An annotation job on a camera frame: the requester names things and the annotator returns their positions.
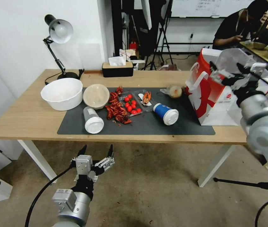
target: white table leg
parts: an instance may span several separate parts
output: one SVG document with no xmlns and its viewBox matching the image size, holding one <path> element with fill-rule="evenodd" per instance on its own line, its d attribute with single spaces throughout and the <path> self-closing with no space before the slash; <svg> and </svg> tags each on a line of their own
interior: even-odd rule
<svg viewBox="0 0 268 227">
<path fill-rule="evenodd" d="M 40 153 L 38 148 L 32 142 L 32 140 L 17 140 L 25 149 L 25 151 L 30 155 L 30 157 L 35 161 L 35 163 L 39 166 L 39 168 L 44 172 L 44 174 L 52 180 L 56 177 L 56 173 L 51 168 L 49 163 L 45 160 L 43 155 Z"/>
<path fill-rule="evenodd" d="M 202 188 L 209 179 L 212 178 L 214 173 L 222 165 L 222 163 L 228 158 L 228 156 L 235 149 L 234 145 L 223 145 L 218 154 L 214 157 L 212 163 L 208 166 L 207 170 L 203 172 L 201 177 L 198 179 L 198 185 Z"/>
</svg>

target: light stand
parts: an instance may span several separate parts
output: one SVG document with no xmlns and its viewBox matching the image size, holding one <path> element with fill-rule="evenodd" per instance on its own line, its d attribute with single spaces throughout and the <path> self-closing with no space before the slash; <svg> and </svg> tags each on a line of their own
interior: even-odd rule
<svg viewBox="0 0 268 227">
<path fill-rule="evenodd" d="M 53 15 L 46 15 L 45 16 L 45 22 L 47 25 L 49 25 L 49 36 L 45 39 L 43 39 L 45 45 L 49 49 L 50 53 L 52 54 L 56 64 L 61 70 L 61 75 L 58 76 L 57 79 L 62 78 L 74 78 L 74 79 L 80 79 L 81 75 L 84 72 L 84 69 L 79 70 L 79 75 L 73 72 L 66 72 L 65 66 L 63 63 L 57 59 L 55 54 L 53 53 L 50 44 L 55 42 L 59 44 L 63 44 L 69 41 L 71 36 L 73 35 L 73 27 L 72 25 L 65 20 L 62 19 L 56 19 Z"/>
<path fill-rule="evenodd" d="M 153 52 L 153 58 L 152 58 L 152 61 L 150 63 L 148 63 L 149 56 L 147 56 L 146 63 L 145 63 L 145 66 L 143 67 L 143 70 L 146 70 L 146 68 L 149 65 L 151 65 L 150 70 L 153 70 L 153 66 L 154 66 L 154 68 L 156 70 L 154 61 L 155 61 L 155 56 L 157 54 L 161 58 L 162 65 L 164 64 L 164 60 L 163 60 L 163 57 L 162 57 L 162 51 L 163 51 L 164 44 L 166 44 L 166 47 L 168 49 L 168 53 L 170 55 L 171 63 L 173 64 L 173 59 L 172 59 L 172 56 L 171 56 L 169 43 L 168 43 L 168 40 L 166 38 L 166 29 L 167 29 L 167 25 L 168 25 L 168 18 L 171 16 L 171 12 L 172 12 L 172 3 L 173 3 L 173 0 L 170 0 L 169 3 L 168 3 L 167 11 L 165 13 L 165 17 L 162 18 L 161 15 L 160 15 L 160 26 L 161 26 L 161 28 L 159 28 L 160 33 L 159 33 L 159 37 L 158 37 L 158 40 L 157 40 L 155 50 Z M 159 42 L 160 42 L 160 38 L 161 38 L 162 33 L 163 33 L 163 39 L 164 39 L 163 43 L 164 44 L 161 46 L 161 52 L 160 51 L 157 52 L 157 49 L 159 48 Z"/>
<path fill-rule="evenodd" d="M 213 178 L 213 180 L 215 182 L 239 184 L 239 185 L 245 185 L 245 186 L 256 187 L 256 188 L 268 190 L 268 182 L 250 183 L 250 182 L 243 182 L 243 181 L 224 180 L 224 179 L 218 179 L 218 178 Z"/>
</svg>

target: tissue box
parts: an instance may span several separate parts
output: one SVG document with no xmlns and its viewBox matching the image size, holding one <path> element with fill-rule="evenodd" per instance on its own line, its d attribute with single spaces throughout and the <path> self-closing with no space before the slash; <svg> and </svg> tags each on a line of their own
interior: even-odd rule
<svg viewBox="0 0 268 227">
<path fill-rule="evenodd" d="M 111 66 L 108 62 L 102 64 L 103 77 L 133 76 L 133 64 L 127 61 L 125 66 Z"/>
</svg>

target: shopping bag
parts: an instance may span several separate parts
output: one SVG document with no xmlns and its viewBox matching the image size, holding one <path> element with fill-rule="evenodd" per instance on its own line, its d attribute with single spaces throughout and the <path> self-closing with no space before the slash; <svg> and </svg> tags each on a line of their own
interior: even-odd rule
<svg viewBox="0 0 268 227">
<path fill-rule="evenodd" d="M 238 125 L 241 111 L 230 87 L 213 81 L 210 61 L 216 62 L 222 51 L 203 48 L 191 68 L 185 92 L 201 125 Z"/>
</svg>

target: black table mat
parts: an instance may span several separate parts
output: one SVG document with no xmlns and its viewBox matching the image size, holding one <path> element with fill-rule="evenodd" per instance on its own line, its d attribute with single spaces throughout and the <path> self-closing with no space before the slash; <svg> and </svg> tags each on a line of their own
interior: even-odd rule
<svg viewBox="0 0 268 227">
<path fill-rule="evenodd" d="M 115 91 L 116 88 L 108 88 L 109 91 Z M 151 91 L 155 102 L 165 104 L 178 110 L 179 118 L 173 125 L 167 126 L 163 123 L 153 111 L 131 117 L 133 121 L 124 125 L 120 122 L 114 123 L 107 120 L 106 108 L 96 110 L 97 114 L 103 119 L 104 127 L 99 134 L 102 135 L 214 135 L 212 126 L 201 126 L 198 118 L 192 108 L 192 105 L 186 95 L 179 99 L 172 99 L 168 95 L 161 93 L 160 88 L 124 88 L 124 92 L 130 90 L 146 89 Z M 85 130 L 83 109 L 87 105 L 82 101 L 77 107 L 68 110 L 57 131 L 57 134 L 63 135 L 88 135 Z"/>
</svg>

